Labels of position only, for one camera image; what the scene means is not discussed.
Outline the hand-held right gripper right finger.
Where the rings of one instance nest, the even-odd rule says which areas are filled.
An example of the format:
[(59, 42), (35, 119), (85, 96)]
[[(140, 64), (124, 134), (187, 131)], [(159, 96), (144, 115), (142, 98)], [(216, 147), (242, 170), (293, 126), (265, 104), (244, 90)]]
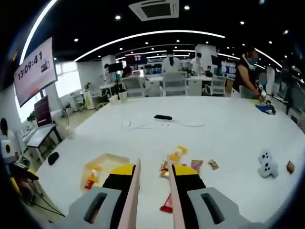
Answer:
[(175, 229), (260, 229), (244, 218), (236, 203), (206, 187), (188, 166), (172, 164), (172, 205)]

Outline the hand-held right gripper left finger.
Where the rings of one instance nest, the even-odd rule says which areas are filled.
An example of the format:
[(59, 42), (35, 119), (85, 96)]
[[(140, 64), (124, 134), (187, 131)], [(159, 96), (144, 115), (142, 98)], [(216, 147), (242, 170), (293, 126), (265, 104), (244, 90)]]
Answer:
[(136, 165), (115, 168), (102, 187), (74, 201), (64, 219), (52, 229), (134, 229), (136, 228)]

